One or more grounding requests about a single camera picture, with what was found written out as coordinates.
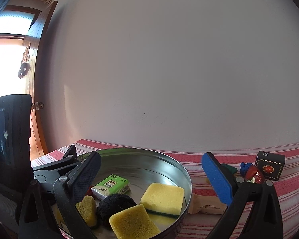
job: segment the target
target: red striped tablecloth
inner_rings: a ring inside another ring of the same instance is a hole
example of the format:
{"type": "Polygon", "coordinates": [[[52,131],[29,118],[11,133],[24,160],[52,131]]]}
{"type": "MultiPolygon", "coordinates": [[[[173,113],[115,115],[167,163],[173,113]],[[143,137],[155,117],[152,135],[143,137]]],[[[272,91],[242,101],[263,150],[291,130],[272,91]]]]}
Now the red striped tablecloth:
{"type": "MultiPolygon", "coordinates": [[[[125,147],[122,145],[96,142],[87,139],[79,140],[73,144],[76,146],[78,154],[99,149],[125,147]]],[[[35,167],[61,159],[69,146],[70,145],[65,146],[33,160],[31,162],[32,166],[35,167]]],[[[281,207],[284,238],[291,238],[299,228],[299,143],[274,148],[212,151],[212,153],[220,163],[230,164],[239,170],[241,162],[254,163],[255,156],[259,150],[279,153],[286,156],[286,164],[280,180],[278,182],[274,182],[274,186],[276,188],[281,207]]],[[[185,166],[191,176],[194,193],[199,195],[216,196],[213,188],[206,184],[206,175],[201,166],[201,157],[203,153],[172,152],[162,150],[160,150],[160,152],[175,158],[185,166]]],[[[251,204],[246,205],[242,217],[231,238],[237,237],[241,232],[250,208],[251,204]]],[[[188,214],[185,217],[184,226],[182,231],[179,233],[178,239],[205,238],[217,223],[219,217],[219,215],[188,214]]]]}

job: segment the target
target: red wrapper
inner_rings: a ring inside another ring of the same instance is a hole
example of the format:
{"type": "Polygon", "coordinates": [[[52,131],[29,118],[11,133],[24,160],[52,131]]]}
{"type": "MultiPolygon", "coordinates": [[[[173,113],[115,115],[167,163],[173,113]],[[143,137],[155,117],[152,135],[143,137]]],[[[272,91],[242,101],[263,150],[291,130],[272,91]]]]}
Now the red wrapper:
{"type": "Polygon", "coordinates": [[[251,166],[245,176],[247,182],[262,184],[265,182],[265,177],[256,166],[251,166]]]}
{"type": "Polygon", "coordinates": [[[85,196],[92,196],[92,197],[94,196],[93,192],[91,191],[92,188],[93,188],[93,186],[89,187],[88,191],[85,193],[85,196]]]}

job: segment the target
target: small snack package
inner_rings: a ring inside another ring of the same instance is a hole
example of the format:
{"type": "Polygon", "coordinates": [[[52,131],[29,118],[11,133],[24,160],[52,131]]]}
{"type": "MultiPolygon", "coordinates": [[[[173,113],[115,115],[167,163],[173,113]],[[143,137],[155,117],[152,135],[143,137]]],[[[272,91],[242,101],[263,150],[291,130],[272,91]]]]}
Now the small snack package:
{"type": "Polygon", "coordinates": [[[129,190],[129,188],[129,180],[112,174],[105,180],[91,188],[91,191],[95,197],[103,200],[107,196],[115,193],[124,194],[129,190]]]}
{"type": "Polygon", "coordinates": [[[204,213],[204,214],[224,214],[227,205],[222,203],[218,197],[202,196],[192,193],[192,199],[189,205],[188,213],[204,213]]]}

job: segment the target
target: green package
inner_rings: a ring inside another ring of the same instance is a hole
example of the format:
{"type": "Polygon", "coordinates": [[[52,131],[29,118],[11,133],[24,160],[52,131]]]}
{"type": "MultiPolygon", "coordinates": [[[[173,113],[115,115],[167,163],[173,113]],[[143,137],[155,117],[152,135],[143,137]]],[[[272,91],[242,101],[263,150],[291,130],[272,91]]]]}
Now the green package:
{"type": "Polygon", "coordinates": [[[117,175],[110,175],[105,180],[95,185],[91,191],[98,199],[105,199],[112,194],[124,194],[129,190],[129,180],[117,175]]]}
{"type": "Polygon", "coordinates": [[[222,164],[222,166],[226,167],[231,172],[232,175],[234,175],[235,173],[238,172],[237,168],[235,168],[229,164],[222,164]]]}

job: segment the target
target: dark knitted fabric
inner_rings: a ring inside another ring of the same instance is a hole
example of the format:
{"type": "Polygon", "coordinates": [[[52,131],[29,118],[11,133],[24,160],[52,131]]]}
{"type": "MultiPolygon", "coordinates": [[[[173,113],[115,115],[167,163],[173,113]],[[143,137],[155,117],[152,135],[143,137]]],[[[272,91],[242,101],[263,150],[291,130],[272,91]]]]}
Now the dark knitted fabric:
{"type": "Polygon", "coordinates": [[[96,209],[97,218],[103,223],[104,227],[111,229],[109,223],[111,216],[136,205],[134,200],[128,195],[112,194],[100,201],[100,204],[96,209]]]}

